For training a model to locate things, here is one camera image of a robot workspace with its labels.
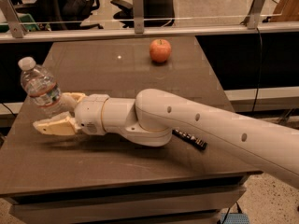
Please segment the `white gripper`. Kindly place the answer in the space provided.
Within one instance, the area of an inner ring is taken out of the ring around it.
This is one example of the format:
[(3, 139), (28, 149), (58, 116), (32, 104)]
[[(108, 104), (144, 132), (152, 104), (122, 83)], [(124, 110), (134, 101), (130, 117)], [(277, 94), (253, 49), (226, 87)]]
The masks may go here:
[(86, 94), (81, 92), (64, 92), (63, 97), (68, 103), (78, 103), (75, 108), (75, 117), (69, 112), (63, 112), (50, 119), (35, 121), (34, 128), (47, 135), (75, 135), (80, 128), (88, 135), (106, 134), (102, 111), (109, 96), (106, 94), (85, 96)]

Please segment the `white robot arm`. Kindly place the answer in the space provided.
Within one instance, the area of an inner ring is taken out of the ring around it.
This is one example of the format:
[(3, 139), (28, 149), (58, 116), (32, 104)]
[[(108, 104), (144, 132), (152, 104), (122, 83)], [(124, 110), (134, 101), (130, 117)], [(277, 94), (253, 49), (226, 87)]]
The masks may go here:
[(77, 95), (74, 112), (33, 123), (48, 135), (117, 133), (148, 147), (169, 143), (174, 130), (195, 136), (299, 189), (299, 131), (202, 105), (155, 89), (136, 98)]

